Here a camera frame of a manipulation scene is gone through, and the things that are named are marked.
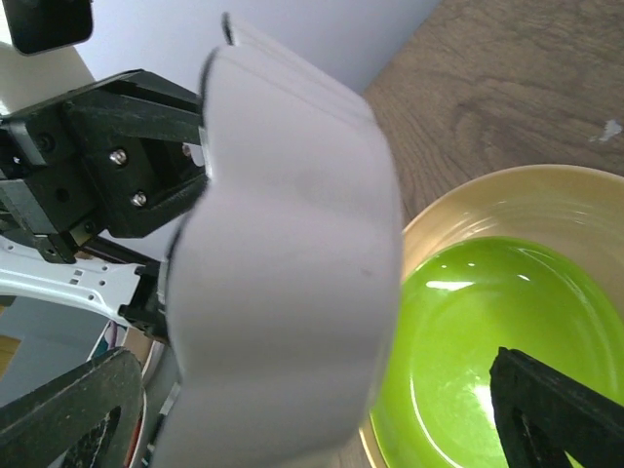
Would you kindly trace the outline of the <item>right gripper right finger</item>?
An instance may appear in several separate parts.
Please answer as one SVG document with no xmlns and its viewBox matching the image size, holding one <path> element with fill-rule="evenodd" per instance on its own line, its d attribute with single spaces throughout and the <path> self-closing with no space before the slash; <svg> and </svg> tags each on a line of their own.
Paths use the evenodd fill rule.
<svg viewBox="0 0 624 468">
<path fill-rule="evenodd" d="M 501 347 L 490 368 L 495 427 L 509 467 L 623 465 L 623 407 Z"/>
</svg>

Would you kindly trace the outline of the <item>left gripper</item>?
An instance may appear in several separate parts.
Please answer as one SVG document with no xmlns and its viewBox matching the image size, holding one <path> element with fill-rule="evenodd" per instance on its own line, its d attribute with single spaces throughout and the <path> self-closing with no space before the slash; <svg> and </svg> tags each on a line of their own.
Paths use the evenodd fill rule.
<svg viewBox="0 0 624 468">
<path fill-rule="evenodd" d="M 132 70 L 1 121 L 1 231 L 51 263 L 93 252 L 99 235 L 143 238 L 187 212 L 208 178 L 198 97 Z"/>
</svg>

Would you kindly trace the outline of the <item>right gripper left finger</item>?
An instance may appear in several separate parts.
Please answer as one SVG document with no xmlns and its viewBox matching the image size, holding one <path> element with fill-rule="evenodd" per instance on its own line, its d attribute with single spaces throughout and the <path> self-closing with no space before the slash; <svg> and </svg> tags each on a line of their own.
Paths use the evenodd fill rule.
<svg viewBox="0 0 624 468">
<path fill-rule="evenodd" d="M 122 467 L 142 402 L 139 361 L 111 349 L 1 408 L 1 465 Z"/>
</svg>

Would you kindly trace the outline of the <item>green plate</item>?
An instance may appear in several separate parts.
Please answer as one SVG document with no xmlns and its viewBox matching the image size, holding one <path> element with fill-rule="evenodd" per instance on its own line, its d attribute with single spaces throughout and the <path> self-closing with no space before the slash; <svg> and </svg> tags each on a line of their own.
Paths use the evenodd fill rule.
<svg viewBox="0 0 624 468">
<path fill-rule="evenodd" d="M 393 351 L 370 413 L 388 466 L 505 465 L 489 376 L 503 347 L 623 399 L 623 323 L 583 268 L 521 239 L 460 242 L 402 285 Z"/>
</svg>

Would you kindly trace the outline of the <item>white scalloped bowl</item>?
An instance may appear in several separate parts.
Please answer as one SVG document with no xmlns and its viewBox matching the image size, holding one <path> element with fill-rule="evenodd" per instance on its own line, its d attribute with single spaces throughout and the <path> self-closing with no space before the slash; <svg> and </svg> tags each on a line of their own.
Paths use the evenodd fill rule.
<svg viewBox="0 0 624 468">
<path fill-rule="evenodd" d="M 232 15 L 202 75 L 209 183 L 164 298 L 180 390 L 156 467 L 325 467 L 357 434 L 396 328 L 403 212 L 358 94 Z"/>
</svg>

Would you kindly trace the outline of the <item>yellow plate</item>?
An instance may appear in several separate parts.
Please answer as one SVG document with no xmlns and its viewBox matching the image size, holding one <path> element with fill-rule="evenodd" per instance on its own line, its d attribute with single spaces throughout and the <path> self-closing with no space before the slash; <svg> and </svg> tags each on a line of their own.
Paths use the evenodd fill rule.
<svg viewBox="0 0 624 468">
<path fill-rule="evenodd" d="M 529 241 L 570 259 L 604 290 L 623 323 L 623 180 L 598 170 L 536 165 L 496 172 L 441 197 L 405 229 L 404 281 L 457 243 Z M 361 432 L 370 464 L 388 466 L 371 417 Z"/>
</svg>

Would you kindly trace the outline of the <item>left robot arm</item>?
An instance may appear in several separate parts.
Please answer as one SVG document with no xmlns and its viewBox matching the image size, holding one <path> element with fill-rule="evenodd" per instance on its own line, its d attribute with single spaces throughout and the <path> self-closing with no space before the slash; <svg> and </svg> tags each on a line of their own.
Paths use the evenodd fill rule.
<svg viewBox="0 0 624 468">
<path fill-rule="evenodd" d="M 94 312 L 166 341 L 158 260 L 123 246 L 207 185 L 196 95 L 132 70 L 1 121 L 1 293 Z"/>
</svg>

